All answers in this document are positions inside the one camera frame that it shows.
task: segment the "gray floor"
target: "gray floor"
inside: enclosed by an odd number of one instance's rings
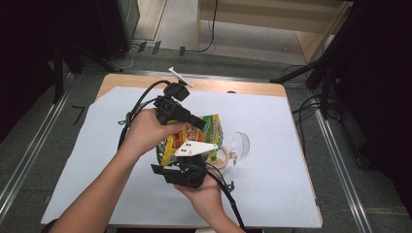
[[[159,33],[168,34],[161,30],[160,28]],[[225,37],[223,31],[219,33],[220,37]],[[162,43],[166,44],[168,40],[163,37]],[[253,82],[267,82],[268,79],[281,77],[284,69],[289,65],[301,64],[301,60],[297,59],[294,62],[286,54],[284,56],[278,54],[277,60],[274,61],[242,58],[239,57],[240,54],[236,54],[236,51],[226,56],[208,53],[187,53],[180,56],[179,52],[175,50],[160,50],[153,54],[153,49],[146,48],[142,52],[132,51],[131,56],[134,62],[125,70],[125,73],[166,72],[170,66],[174,66],[180,73],[235,77]],[[119,65],[127,65],[130,58],[125,54],[114,62]],[[42,225],[39,222],[47,207],[47,198],[52,195],[54,186],[74,147],[77,134],[86,116],[86,113],[80,115],[81,110],[78,107],[87,108],[94,101],[104,76],[108,74],[91,62],[85,61],[85,66],[85,71],[81,75],[75,76],[74,86],[67,101],[13,205],[1,223],[0,232],[41,231]],[[304,76],[301,76],[293,82],[285,84],[293,110],[298,109],[300,104],[309,97],[308,90],[304,88],[305,79]],[[52,106],[52,99],[53,89],[51,88],[18,123],[7,139],[1,143],[0,188],[2,190],[48,114]],[[411,218],[402,209],[402,204],[395,193],[392,182],[379,172],[366,172],[360,169],[344,128],[335,120],[330,120],[329,123],[361,203],[366,210],[367,219],[373,232],[412,232]],[[321,229],[296,229],[295,231],[292,229],[266,229],[265,232],[358,232],[315,115],[303,121],[303,131],[306,142],[306,161],[319,199],[324,226]]]

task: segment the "snack bag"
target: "snack bag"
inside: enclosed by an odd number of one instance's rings
[[[156,147],[156,155],[158,164],[165,167],[173,162],[176,162],[175,151],[186,140],[210,143],[218,145],[217,150],[212,150],[202,154],[203,160],[211,158],[216,159],[217,151],[222,147],[223,132],[219,115],[200,116],[199,118],[206,121],[203,129],[198,129],[187,123],[186,127],[177,134],[169,135]]]

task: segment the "floor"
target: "floor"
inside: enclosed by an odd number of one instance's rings
[[[192,11],[195,1],[169,0],[166,2],[167,5],[161,5],[161,2],[158,2],[158,6],[165,8],[158,29],[152,30],[146,34],[149,36],[143,39],[137,38],[134,42],[137,46],[147,41],[148,48],[143,51],[133,50],[130,54],[113,61],[119,66],[126,66],[131,62],[132,65],[124,70],[127,74],[166,72],[167,68],[173,65],[178,67],[177,70],[181,73],[207,75],[211,79],[267,82],[268,79],[282,77],[285,73],[298,68],[290,67],[291,65],[305,64],[294,32],[271,31],[267,28],[228,23],[215,25],[216,38],[209,50],[201,54],[187,52],[180,56],[180,47],[186,47],[187,50],[194,48]],[[209,22],[202,22],[201,47],[210,43],[208,25]],[[152,48],[155,41],[161,41],[158,53],[154,53]],[[83,74],[66,79],[66,84],[72,86],[70,94],[59,109],[59,116],[53,120],[48,137],[39,142],[41,149],[33,151],[35,158],[28,161],[31,169],[19,184],[19,192],[13,197],[13,204],[8,207],[5,216],[0,216],[0,232],[41,231],[40,219],[65,161],[76,143],[87,106],[93,103],[98,87],[107,74],[95,64],[88,61],[85,61],[85,64]],[[302,75],[292,82],[285,83],[292,110],[298,109],[311,94],[304,86],[305,79]],[[31,148],[31,140],[36,137],[43,119],[50,112],[52,96],[51,88],[0,145],[2,190]],[[297,127],[297,132],[299,136],[302,130],[304,132],[306,162],[318,197],[324,226],[321,229],[265,229],[265,232],[412,232],[412,220],[402,208],[392,182],[379,172],[366,172],[360,169],[345,129],[335,120],[329,120],[327,124],[332,129],[333,139],[339,148],[347,175],[355,188],[356,197],[363,206],[371,230],[362,231],[356,222],[350,205],[351,200],[345,192],[340,173],[336,170],[336,160],[330,153],[320,120],[313,114],[303,121],[302,128]]]

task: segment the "white tabletop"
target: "white tabletop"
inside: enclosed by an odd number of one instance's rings
[[[118,125],[145,91],[116,87],[90,106],[76,145],[42,218],[58,218],[99,175],[116,153]],[[147,100],[162,94],[152,90]],[[322,217],[294,128],[286,97],[190,91],[182,105],[196,116],[219,114],[229,147],[236,131],[251,141],[248,157],[224,172],[247,227],[321,227]],[[155,150],[136,164],[109,224],[145,227],[206,227],[189,200],[153,173]],[[236,217],[223,195],[227,214]]]

